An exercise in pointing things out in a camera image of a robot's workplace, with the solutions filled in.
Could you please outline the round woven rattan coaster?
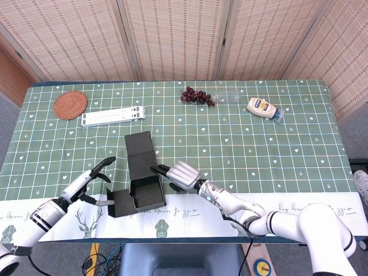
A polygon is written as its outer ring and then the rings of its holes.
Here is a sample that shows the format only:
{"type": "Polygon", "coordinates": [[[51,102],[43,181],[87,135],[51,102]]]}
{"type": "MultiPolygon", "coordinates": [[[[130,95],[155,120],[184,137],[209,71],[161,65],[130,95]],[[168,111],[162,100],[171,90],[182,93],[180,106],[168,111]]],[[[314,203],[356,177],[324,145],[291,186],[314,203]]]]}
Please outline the round woven rattan coaster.
{"type": "Polygon", "coordinates": [[[72,120],[80,116],[86,108],[87,97],[81,91],[71,90],[56,99],[53,112],[57,118],[72,120]]]}

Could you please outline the mayonnaise squeeze bottle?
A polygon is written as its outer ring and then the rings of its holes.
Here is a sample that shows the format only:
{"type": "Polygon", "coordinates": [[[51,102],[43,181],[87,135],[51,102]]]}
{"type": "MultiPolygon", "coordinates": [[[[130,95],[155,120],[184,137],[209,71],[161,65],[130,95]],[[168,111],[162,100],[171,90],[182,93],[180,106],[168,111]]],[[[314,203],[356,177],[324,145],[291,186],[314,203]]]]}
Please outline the mayonnaise squeeze bottle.
{"type": "Polygon", "coordinates": [[[268,103],[265,99],[255,97],[250,98],[247,110],[254,115],[268,118],[276,122],[281,122],[284,115],[284,111],[282,109],[268,103]]]}

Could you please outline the bunch of red grapes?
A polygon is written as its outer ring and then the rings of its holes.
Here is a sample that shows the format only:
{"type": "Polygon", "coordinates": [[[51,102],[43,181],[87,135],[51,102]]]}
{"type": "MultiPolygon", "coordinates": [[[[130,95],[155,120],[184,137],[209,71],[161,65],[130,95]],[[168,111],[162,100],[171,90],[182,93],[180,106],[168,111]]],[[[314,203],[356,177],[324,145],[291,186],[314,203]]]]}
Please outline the bunch of red grapes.
{"type": "Polygon", "coordinates": [[[203,90],[195,90],[190,86],[187,86],[183,91],[181,91],[180,100],[184,104],[216,106],[216,103],[210,94],[207,94],[203,90]]]}

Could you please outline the green checked deer tablecloth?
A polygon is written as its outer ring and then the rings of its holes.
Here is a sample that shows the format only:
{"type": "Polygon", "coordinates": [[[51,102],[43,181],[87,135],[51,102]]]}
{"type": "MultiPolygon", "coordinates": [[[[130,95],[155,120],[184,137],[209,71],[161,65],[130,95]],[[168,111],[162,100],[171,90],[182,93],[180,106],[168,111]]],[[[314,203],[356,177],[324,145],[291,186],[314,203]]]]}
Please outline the green checked deer tablecloth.
{"type": "Polygon", "coordinates": [[[125,82],[30,88],[0,171],[0,243],[31,213],[58,197],[81,173],[115,156],[103,169],[110,183],[95,179],[88,195],[106,200],[107,189],[130,185],[125,136],[151,132],[159,164],[184,161],[202,176],[267,211],[298,213],[306,205],[329,206],[357,236],[368,236],[363,211],[332,110],[320,80],[125,82]],[[180,100],[187,86],[212,97],[237,90],[239,103],[207,106],[180,100]],[[81,91],[86,110],[143,106],[145,119],[81,126],[64,121],[52,107],[58,96],[81,91]],[[247,110],[250,98],[284,111],[281,122],[247,110]]]}

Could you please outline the white folding laptop stand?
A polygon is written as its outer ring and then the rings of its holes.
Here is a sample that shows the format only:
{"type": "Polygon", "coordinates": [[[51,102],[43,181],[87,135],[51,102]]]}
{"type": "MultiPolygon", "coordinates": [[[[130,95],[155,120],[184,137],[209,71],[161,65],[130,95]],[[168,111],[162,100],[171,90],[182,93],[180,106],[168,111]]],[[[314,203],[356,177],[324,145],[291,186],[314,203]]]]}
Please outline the white folding laptop stand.
{"type": "Polygon", "coordinates": [[[97,125],[130,122],[138,119],[145,119],[145,108],[143,106],[83,113],[81,126],[93,127],[97,125]]]}

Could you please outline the wooden board with yellow disc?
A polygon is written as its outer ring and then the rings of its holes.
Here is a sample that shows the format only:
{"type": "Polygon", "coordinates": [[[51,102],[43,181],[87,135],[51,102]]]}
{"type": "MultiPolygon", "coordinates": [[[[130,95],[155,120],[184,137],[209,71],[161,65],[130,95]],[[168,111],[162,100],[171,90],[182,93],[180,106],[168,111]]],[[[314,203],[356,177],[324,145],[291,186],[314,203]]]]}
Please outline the wooden board with yellow disc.
{"type": "Polygon", "coordinates": [[[266,245],[263,243],[242,244],[244,253],[248,253],[245,261],[245,267],[248,268],[250,276],[276,276],[274,266],[266,245]]]}

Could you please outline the grey sneaker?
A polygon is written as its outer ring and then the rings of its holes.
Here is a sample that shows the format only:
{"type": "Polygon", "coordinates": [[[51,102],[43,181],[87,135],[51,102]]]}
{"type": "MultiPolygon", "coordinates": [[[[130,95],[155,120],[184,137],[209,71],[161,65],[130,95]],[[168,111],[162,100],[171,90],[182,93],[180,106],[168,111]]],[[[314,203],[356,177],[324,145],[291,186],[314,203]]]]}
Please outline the grey sneaker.
{"type": "Polygon", "coordinates": [[[365,204],[368,206],[368,173],[363,170],[357,170],[353,174],[355,184],[362,196],[365,204]]]}

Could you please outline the brown wooden door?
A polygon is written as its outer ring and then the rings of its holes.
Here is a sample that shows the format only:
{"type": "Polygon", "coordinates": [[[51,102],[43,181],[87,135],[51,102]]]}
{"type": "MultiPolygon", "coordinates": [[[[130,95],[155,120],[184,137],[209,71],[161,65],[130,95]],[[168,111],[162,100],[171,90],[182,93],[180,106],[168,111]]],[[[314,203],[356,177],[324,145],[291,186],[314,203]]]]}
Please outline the brown wooden door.
{"type": "Polygon", "coordinates": [[[0,92],[21,107],[32,84],[16,61],[0,48],[0,92]]]}

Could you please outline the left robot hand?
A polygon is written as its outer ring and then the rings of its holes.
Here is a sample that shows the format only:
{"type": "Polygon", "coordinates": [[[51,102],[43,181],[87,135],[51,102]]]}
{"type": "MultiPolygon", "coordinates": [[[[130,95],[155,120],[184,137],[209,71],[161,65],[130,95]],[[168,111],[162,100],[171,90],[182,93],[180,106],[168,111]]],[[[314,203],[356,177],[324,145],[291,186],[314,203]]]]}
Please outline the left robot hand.
{"type": "Polygon", "coordinates": [[[96,200],[95,198],[87,195],[86,192],[87,192],[87,185],[91,180],[100,178],[107,183],[111,182],[111,180],[105,174],[100,173],[100,171],[104,167],[112,164],[115,161],[116,161],[115,156],[105,158],[91,170],[83,172],[79,177],[77,177],[62,191],[61,197],[64,198],[69,204],[72,204],[77,200],[81,200],[95,206],[114,205],[114,200],[105,200],[105,201],[96,200]]]}

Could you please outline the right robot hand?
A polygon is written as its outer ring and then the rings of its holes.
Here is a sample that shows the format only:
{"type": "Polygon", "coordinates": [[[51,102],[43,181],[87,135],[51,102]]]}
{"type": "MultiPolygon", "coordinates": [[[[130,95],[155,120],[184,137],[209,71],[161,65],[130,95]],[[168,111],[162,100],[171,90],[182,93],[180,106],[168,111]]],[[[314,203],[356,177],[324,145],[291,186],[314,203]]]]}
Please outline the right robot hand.
{"type": "Polygon", "coordinates": [[[189,190],[199,191],[200,172],[189,164],[179,161],[172,167],[160,164],[151,166],[153,173],[160,174],[170,180],[169,186],[177,193],[182,194],[189,190]]]}

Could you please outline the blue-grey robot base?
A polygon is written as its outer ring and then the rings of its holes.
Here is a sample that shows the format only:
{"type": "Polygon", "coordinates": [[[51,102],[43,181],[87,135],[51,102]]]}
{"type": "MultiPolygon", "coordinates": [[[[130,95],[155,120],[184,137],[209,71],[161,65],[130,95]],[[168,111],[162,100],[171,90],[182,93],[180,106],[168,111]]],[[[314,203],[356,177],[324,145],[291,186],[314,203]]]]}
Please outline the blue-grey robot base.
{"type": "Polygon", "coordinates": [[[237,244],[127,244],[118,276],[238,276],[237,244]]]}

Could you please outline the black cardboard box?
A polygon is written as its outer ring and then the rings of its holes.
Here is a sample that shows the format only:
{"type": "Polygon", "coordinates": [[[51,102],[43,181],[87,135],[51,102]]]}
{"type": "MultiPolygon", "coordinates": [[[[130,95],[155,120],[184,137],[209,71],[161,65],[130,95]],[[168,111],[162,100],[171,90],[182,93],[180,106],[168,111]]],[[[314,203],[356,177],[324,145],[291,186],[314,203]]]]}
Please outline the black cardboard box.
{"type": "Polygon", "coordinates": [[[130,187],[125,190],[106,191],[107,199],[114,201],[113,205],[108,206],[108,215],[114,218],[166,206],[160,177],[151,170],[157,165],[151,132],[126,135],[125,145],[130,187]]]}

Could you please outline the black furniture piece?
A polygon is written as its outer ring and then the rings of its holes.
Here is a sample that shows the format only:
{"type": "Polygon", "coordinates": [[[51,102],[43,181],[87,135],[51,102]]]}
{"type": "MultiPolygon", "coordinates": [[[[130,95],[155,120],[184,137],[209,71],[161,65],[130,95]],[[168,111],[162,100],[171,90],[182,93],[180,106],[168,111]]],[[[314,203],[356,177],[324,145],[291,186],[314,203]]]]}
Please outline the black furniture piece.
{"type": "Polygon", "coordinates": [[[358,170],[368,174],[368,158],[349,159],[348,161],[353,174],[358,170]]]}

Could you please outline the woven bamboo screen panel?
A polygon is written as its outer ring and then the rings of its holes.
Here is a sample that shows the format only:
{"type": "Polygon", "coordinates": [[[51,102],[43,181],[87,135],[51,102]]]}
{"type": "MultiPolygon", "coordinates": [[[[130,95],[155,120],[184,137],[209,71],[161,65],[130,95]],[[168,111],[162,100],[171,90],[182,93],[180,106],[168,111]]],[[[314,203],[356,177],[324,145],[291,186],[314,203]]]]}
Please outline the woven bamboo screen panel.
{"type": "Polygon", "coordinates": [[[116,0],[139,81],[215,80],[232,0],[116,0]]]}
{"type": "Polygon", "coordinates": [[[0,34],[42,81],[135,81],[115,0],[0,0],[0,34]]]}
{"type": "Polygon", "coordinates": [[[325,81],[339,122],[367,103],[368,0],[324,2],[283,78],[325,81]]]}
{"type": "Polygon", "coordinates": [[[212,77],[278,80],[330,0],[224,0],[212,77]]]}

